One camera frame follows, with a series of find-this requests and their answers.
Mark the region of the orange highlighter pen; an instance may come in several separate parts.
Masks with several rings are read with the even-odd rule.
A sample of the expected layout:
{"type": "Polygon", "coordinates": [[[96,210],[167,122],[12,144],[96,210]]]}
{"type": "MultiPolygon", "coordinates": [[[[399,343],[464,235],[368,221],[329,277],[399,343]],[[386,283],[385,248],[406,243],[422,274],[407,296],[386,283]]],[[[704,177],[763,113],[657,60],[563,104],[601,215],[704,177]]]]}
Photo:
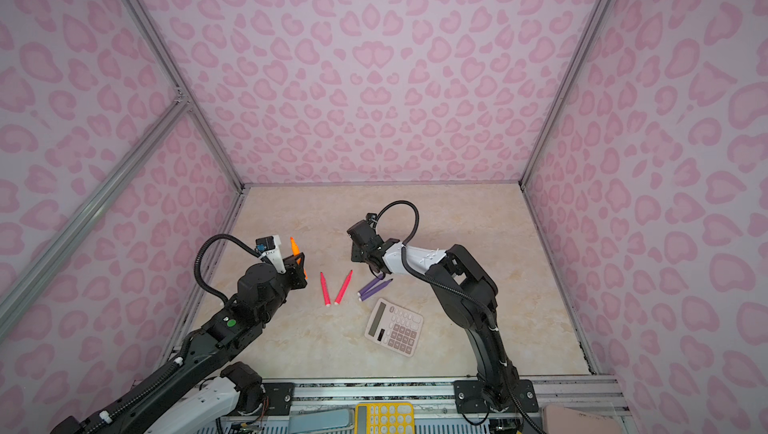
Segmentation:
{"type": "Polygon", "coordinates": [[[292,275],[296,285],[307,285],[307,274],[305,271],[305,254],[298,247],[297,242],[293,237],[290,238],[290,246],[292,251],[292,258],[290,267],[292,269],[292,275]]]}

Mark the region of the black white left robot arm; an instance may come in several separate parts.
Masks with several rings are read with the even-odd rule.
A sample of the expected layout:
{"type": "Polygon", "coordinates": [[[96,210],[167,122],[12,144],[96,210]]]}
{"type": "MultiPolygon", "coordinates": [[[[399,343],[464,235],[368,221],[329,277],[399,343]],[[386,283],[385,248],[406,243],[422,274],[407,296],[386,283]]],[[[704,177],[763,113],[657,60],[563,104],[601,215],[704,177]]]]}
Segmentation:
{"type": "Polygon", "coordinates": [[[235,361],[256,340],[288,294],[307,286],[305,255],[249,267],[237,293],[204,325],[188,334],[179,352],[129,392],[79,421],[69,416],[54,433],[147,433],[205,425],[227,414],[261,415],[269,406],[262,377],[235,361]]]}

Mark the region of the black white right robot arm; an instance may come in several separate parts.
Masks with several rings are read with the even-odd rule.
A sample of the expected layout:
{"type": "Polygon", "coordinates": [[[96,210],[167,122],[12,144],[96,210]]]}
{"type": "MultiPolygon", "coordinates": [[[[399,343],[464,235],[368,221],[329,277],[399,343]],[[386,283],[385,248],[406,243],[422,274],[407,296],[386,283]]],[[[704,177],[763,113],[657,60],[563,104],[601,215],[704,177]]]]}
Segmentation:
{"type": "Polygon", "coordinates": [[[354,224],[347,234],[352,241],[352,261],[368,265],[382,277],[408,274],[431,286],[447,317],[468,337],[487,408],[516,412],[541,433],[543,429],[524,407],[529,398],[504,347],[497,321],[498,287],[469,251],[459,244],[429,250],[397,239],[384,240],[367,220],[354,224]]]}

